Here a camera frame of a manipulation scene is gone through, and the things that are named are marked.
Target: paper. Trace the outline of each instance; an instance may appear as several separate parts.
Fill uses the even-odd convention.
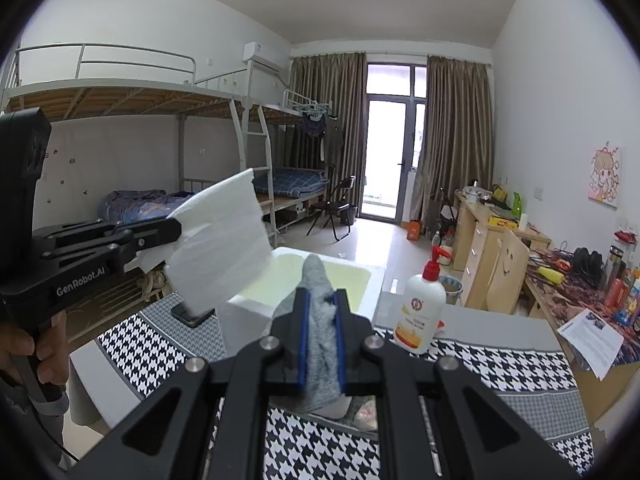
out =
[[[562,325],[558,333],[582,354],[600,380],[607,375],[624,340],[622,334],[588,308]]]

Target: black and white tablecloth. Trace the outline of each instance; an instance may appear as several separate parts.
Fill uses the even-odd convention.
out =
[[[122,379],[143,399],[193,355],[225,357],[216,318],[189,329],[171,318],[175,294],[129,317],[97,338]],[[392,333],[376,331],[388,340]],[[593,462],[593,446],[569,363],[561,351],[514,350],[436,339],[422,357],[459,358],[558,453],[582,473]],[[351,434],[270,408],[266,428],[264,480],[379,478],[375,439]]]

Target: orange bag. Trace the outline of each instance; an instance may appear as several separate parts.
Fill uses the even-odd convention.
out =
[[[406,239],[417,242],[420,239],[420,221],[411,220],[406,227]]]

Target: human hand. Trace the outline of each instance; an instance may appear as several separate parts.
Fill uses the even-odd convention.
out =
[[[42,362],[38,365],[38,380],[42,383],[66,384],[69,378],[69,349],[66,342],[66,312],[51,317],[51,327],[38,341],[12,323],[0,323],[0,370],[15,382],[22,378],[11,355],[29,356],[36,352]]]

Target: anime poster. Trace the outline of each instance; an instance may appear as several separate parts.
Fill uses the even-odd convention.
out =
[[[620,147],[609,146],[607,141],[603,147],[594,148],[593,152],[589,198],[617,207],[620,186]]]

